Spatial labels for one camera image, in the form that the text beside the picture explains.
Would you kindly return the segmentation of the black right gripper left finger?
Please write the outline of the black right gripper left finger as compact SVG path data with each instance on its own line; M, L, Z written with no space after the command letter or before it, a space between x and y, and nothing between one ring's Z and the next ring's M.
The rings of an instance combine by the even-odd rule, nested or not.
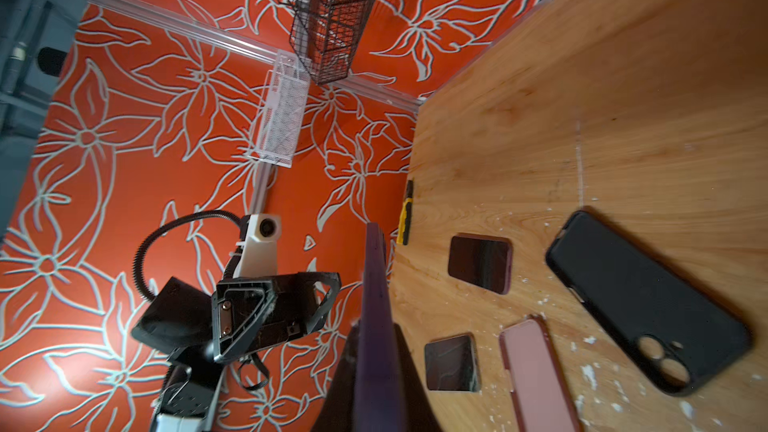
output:
M320 413L315 431L358 431L356 385L360 369L360 322L353 324Z

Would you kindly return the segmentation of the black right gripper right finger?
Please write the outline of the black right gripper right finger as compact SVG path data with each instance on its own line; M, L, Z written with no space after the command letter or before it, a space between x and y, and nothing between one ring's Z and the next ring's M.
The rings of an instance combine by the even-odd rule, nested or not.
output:
M399 324L394 325L405 398L407 431L441 432L410 349Z

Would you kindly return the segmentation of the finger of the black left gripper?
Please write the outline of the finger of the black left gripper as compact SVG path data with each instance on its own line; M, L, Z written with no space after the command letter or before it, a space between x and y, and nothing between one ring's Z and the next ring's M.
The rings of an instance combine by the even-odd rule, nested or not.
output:
M335 272L300 272L273 278L277 300L264 336L306 336L320 330L341 289Z
M275 277L220 281L212 295L213 360L227 364L276 345L277 299Z

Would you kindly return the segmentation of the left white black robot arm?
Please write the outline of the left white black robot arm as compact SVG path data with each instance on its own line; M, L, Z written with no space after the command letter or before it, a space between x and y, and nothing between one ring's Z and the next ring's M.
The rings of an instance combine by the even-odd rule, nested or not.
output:
M207 294L172 277L150 290L144 261L167 232L206 218L223 218L239 228L235 250L214 291ZM152 232L133 261L136 290L148 307L132 337L166 355L169 368L154 407L153 431L208 431L215 417L226 367L254 366L270 373L259 351L321 330L341 289L337 273L277 272L281 219L257 213L239 217L205 210L174 219Z

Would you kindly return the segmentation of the purple black phone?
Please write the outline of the purple black phone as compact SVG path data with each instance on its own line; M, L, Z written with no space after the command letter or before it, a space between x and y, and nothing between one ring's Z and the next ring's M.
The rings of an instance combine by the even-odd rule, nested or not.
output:
M387 282L386 241L366 225L363 293L353 392L355 431L405 431L407 408Z

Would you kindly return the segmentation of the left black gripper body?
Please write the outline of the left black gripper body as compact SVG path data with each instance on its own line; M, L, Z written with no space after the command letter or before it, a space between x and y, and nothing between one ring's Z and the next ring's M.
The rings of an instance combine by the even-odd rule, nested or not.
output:
M133 326L133 339L169 363L215 364L212 298L171 277Z

